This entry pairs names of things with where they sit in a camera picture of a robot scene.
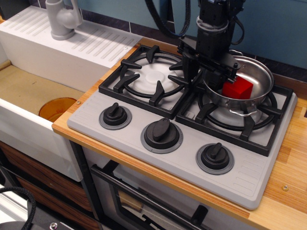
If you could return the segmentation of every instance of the oven window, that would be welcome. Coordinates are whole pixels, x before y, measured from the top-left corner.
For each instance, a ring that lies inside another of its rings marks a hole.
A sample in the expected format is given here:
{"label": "oven window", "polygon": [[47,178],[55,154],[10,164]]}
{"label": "oven window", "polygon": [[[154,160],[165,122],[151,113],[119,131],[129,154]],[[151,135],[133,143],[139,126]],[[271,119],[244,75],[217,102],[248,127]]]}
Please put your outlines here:
{"label": "oven window", "polygon": [[113,200],[118,215],[126,221],[133,221],[142,230],[183,230],[181,225],[146,206],[132,196],[112,187]]}

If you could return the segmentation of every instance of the gas stove top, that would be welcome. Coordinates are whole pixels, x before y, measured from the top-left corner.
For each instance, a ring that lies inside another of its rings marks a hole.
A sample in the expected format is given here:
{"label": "gas stove top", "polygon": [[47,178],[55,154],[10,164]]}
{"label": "gas stove top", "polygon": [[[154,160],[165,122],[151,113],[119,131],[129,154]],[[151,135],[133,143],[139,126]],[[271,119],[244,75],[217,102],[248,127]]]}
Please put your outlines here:
{"label": "gas stove top", "polygon": [[256,114],[206,98],[202,70],[141,46],[69,118],[81,133],[248,209],[258,207],[297,97],[274,86]]}

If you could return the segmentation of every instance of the blue wall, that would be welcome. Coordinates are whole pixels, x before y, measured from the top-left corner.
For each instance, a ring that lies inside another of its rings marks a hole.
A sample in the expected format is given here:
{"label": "blue wall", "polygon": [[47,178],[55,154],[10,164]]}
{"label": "blue wall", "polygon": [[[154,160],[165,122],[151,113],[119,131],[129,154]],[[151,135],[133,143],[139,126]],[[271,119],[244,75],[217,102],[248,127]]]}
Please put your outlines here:
{"label": "blue wall", "polygon": [[[177,32],[184,22],[184,2],[172,0]],[[191,5],[187,34],[196,36],[198,1],[191,0]],[[246,0],[238,18],[246,33],[243,42],[233,49],[307,69],[307,0]],[[237,29],[234,40],[240,35]]]}
{"label": "blue wall", "polygon": [[[166,18],[167,0],[153,0]],[[185,18],[185,0],[171,0],[175,29],[180,32]],[[79,7],[98,14],[157,28],[144,0],[78,0]],[[197,35],[198,0],[191,0],[188,35]],[[245,39],[231,48],[307,69],[307,0],[246,0],[238,14]],[[234,40],[241,35],[236,28]]]}
{"label": "blue wall", "polygon": [[[166,19],[167,0],[153,0],[161,18]],[[151,28],[157,28],[145,0],[78,0],[79,8]]]}

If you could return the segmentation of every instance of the screw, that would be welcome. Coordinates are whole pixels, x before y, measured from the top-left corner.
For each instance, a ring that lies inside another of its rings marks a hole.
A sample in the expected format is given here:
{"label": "screw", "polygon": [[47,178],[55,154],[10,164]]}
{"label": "screw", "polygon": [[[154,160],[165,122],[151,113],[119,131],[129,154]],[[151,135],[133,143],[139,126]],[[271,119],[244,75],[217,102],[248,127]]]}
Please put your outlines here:
{"label": "screw", "polygon": [[289,191],[289,187],[287,185],[285,185],[285,186],[283,186],[283,190],[287,192],[287,191]]}
{"label": "screw", "polygon": [[51,224],[50,224],[50,229],[51,229],[51,230],[57,229],[57,227],[58,227],[58,224],[57,224],[57,223],[51,223]]}

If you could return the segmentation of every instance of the sink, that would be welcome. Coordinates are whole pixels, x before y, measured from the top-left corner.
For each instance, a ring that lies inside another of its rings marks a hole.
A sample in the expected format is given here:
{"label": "sink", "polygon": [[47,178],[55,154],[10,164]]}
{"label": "sink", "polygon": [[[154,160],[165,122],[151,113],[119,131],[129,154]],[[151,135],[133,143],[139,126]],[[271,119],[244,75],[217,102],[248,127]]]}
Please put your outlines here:
{"label": "sink", "polygon": [[0,141],[81,181],[69,141],[38,108],[52,97],[78,99],[141,37],[88,21],[75,32],[54,40],[46,10],[33,6],[0,24],[0,65],[11,61],[4,69],[9,74],[0,71]]}

